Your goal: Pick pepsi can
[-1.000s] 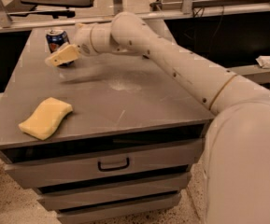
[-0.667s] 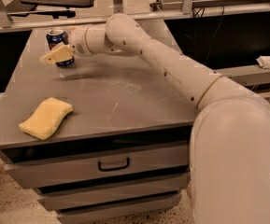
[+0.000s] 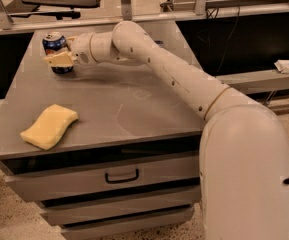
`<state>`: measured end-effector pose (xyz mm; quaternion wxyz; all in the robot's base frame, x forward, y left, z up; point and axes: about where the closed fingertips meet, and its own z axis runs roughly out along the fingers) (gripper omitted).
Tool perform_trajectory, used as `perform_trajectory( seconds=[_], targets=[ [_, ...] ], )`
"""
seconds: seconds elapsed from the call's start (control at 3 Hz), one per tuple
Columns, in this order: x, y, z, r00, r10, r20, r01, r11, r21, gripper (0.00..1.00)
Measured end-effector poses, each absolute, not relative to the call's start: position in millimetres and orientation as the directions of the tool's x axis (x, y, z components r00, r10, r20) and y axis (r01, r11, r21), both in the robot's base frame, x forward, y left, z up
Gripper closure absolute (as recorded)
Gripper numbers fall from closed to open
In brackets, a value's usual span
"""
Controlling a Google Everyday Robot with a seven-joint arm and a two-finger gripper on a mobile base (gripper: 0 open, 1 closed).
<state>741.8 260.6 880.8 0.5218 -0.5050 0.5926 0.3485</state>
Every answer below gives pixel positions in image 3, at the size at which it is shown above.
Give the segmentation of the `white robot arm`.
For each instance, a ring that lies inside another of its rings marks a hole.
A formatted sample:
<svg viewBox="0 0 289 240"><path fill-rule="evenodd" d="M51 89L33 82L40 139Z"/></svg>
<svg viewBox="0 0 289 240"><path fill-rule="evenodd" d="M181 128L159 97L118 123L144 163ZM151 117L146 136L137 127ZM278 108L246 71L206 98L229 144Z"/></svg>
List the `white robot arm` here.
<svg viewBox="0 0 289 240"><path fill-rule="evenodd" d="M289 142L262 104L159 46L132 21L85 33L46 56L52 66L147 65L200 118L201 210L205 240L289 240Z"/></svg>

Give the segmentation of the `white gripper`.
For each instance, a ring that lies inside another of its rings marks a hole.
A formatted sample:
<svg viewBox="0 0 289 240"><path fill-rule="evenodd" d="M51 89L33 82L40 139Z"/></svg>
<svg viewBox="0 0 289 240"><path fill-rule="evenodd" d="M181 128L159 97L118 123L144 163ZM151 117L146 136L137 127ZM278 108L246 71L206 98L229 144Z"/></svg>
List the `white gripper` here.
<svg viewBox="0 0 289 240"><path fill-rule="evenodd" d="M83 33L78 36L67 37L67 43L71 44L71 52L81 65L94 63L91 52L92 33ZM47 55L44 60L51 67L71 67L74 64L70 52L64 51Z"/></svg>

